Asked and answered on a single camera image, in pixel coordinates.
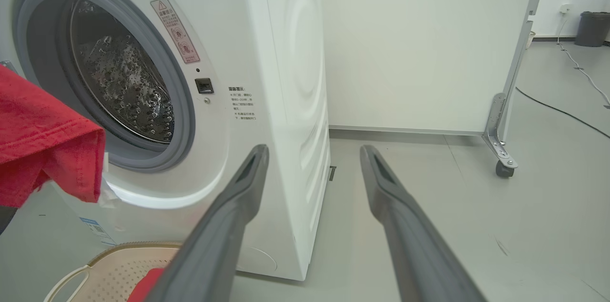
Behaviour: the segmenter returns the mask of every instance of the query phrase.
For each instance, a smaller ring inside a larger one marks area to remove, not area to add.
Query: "black wheel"
[[[498,161],[496,164],[496,174],[499,177],[512,177],[512,174],[515,172],[514,168],[505,167],[501,161]]]

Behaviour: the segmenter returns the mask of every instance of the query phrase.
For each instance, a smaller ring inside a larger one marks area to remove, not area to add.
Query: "power outlet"
[[[574,9],[573,4],[562,4],[561,7],[559,7],[559,11],[562,14],[568,14],[572,9]]]

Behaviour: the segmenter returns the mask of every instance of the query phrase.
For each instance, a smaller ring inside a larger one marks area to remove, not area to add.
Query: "washing machine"
[[[330,154],[320,0],[0,0],[0,61],[106,130],[101,243],[181,241],[267,144],[238,270],[304,280]]]

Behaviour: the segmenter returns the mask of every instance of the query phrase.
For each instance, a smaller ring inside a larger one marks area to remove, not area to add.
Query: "whiteboard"
[[[334,129],[482,133],[528,0],[322,0]]]

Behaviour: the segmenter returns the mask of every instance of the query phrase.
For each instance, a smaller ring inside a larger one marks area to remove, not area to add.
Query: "red garment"
[[[21,207],[49,179],[97,202],[104,146],[103,128],[0,65],[0,206]]]
[[[157,280],[159,280],[159,277],[161,277],[162,273],[163,269],[151,269],[148,271],[146,276],[135,285],[127,302],[143,302],[155,283],[157,283]]]

